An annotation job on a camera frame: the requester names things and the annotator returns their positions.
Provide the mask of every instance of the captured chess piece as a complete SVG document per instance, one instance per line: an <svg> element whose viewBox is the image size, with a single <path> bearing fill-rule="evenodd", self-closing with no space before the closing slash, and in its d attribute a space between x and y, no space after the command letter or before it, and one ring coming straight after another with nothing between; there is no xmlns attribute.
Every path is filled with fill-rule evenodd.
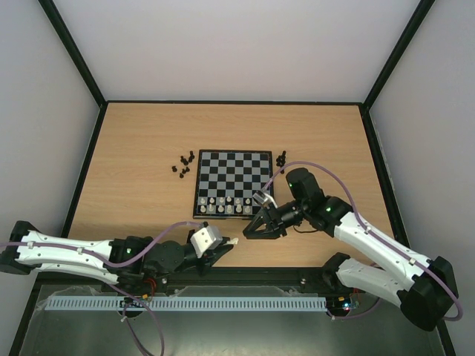
<svg viewBox="0 0 475 356"><path fill-rule="evenodd" d="M183 156L180 157L180 162L182 162L184 165L188 165L188 161Z"/></svg>

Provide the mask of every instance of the wooden table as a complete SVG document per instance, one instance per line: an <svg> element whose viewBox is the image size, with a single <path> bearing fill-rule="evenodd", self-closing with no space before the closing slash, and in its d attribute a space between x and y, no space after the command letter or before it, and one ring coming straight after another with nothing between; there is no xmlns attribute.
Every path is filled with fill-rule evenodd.
<svg viewBox="0 0 475 356"><path fill-rule="evenodd" d="M286 150L286 161L317 162L340 176L361 214L391 234L361 116L356 106L207 105L111 103L105 114L69 237L104 240L156 236L191 220L197 159L184 179L173 173L180 156L200 149ZM326 194L344 198L325 173L309 168ZM278 204L292 200L284 176L275 182ZM336 252L368 259L324 233L278 240L246 240L245 220L209 220L228 237L239 237L216 266L316 267ZM310 228L303 224L301 229ZM184 243L188 229L166 240Z"/></svg>

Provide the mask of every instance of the checkered board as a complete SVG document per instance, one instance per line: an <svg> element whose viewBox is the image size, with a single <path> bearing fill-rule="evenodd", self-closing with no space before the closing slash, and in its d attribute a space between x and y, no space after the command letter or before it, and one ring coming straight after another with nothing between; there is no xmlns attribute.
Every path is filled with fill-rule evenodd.
<svg viewBox="0 0 475 356"><path fill-rule="evenodd" d="M272 177L272 152L200 150L198 159L193 218L252 218L259 212L252 195Z"/></svg>

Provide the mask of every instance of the gray cable channel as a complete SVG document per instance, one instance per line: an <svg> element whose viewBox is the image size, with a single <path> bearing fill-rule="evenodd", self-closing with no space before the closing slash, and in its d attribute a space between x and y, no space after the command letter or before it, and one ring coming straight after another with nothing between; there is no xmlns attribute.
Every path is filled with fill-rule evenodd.
<svg viewBox="0 0 475 356"><path fill-rule="evenodd" d="M147 303L151 310L180 312L326 312L323 297L155 297ZM45 310L118 311L123 310L124 297L54 296ZM145 310L138 303L128 310Z"/></svg>

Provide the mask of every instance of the white ceiling panel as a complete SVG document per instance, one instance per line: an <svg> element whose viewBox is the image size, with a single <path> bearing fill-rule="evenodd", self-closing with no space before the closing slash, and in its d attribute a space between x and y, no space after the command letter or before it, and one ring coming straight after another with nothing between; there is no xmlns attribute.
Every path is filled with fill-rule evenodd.
<svg viewBox="0 0 475 356"><path fill-rule="evenodd" d="M56 0L106 99L362 101L417 0Z"/></svg>

